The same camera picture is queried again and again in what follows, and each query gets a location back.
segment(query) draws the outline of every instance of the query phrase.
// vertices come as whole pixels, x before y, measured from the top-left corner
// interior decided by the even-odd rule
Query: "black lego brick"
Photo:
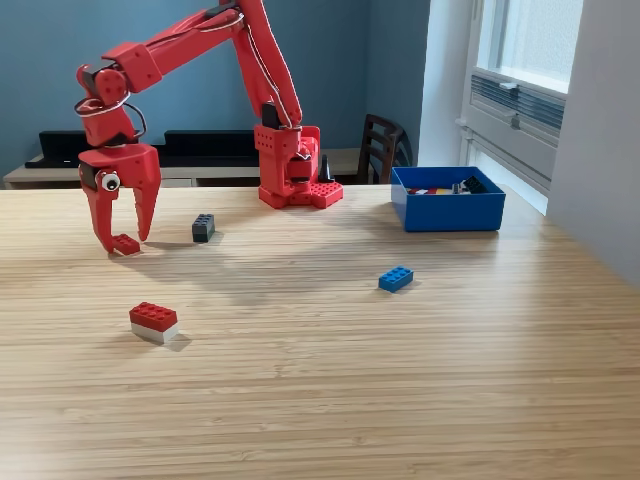
[[[215,231],[216,227],[213,215],[202,214],[198,216],[191,227],[191,233],[193,234],[193,241],[195,243],[207,243]]]

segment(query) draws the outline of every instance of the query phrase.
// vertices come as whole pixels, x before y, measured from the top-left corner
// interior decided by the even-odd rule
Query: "wooden chair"
[[[412,165],[411,145],[404,129],[386,118],[368,114],[364,122],[357,183],[369,183],[369,165],[373,183],[391,183],[391,168]]]

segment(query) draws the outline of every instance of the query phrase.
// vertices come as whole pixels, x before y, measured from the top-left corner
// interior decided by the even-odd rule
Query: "blue wall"
[[[217,0],[31,0],[0,15],[0,175],[39,153],[42,130],[80,129],[73,105],[79,65],[123,41],[144,41]],[[305,114],[326,148],[357,147],[365,112],[369,0],[265,0]],[[233,46],[167,76],[132,102],[150,124],[147,142],[169,129],[249,129],[256,118]]]
[[[371,0],[369,7],[366,110],[405,129],[414,162],[420,139],[429,7],[430,0]]]

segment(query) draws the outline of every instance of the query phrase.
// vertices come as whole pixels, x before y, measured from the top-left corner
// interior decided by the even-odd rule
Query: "window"
[[[478,66],[567,93],[583,0],[488,0]]]
[[[463,128],[463,164],[477,162],[474,145],[481,145],[510,173],[548,193],[582,4],[583,0],[474,0],[458,120]]]

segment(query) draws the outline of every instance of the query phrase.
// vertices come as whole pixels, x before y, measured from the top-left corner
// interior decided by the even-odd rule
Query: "white wall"
[[[473,0],[431,0],[418,165],[457,165]]]
[[[640,285],[640,1],[585,0],[548,215]]]

